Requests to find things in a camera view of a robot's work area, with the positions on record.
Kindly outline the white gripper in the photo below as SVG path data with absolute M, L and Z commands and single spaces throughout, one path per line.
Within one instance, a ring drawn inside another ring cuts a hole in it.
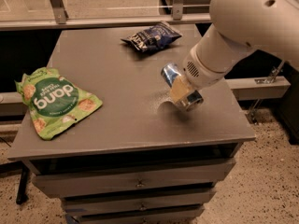
M 185 76 L 177 76 L 170 90 L 170 97 L 174 103 L 177 103 L 193 92 L 194 86 L 197 90 L 209 87 L 220 81 L 226 74 L 216 72 L 204 66 L 196 53 L 197 45 L 191 48 L 188 55 L 183 60 L 183 70 Z

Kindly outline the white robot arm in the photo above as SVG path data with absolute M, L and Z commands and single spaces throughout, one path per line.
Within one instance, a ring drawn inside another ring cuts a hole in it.
M 170 97 L 190 107 L 199 91 L 221 80 L 259 49 L 299 69 L 299 0 L 211 0 L 212 24 L 183 60 Z

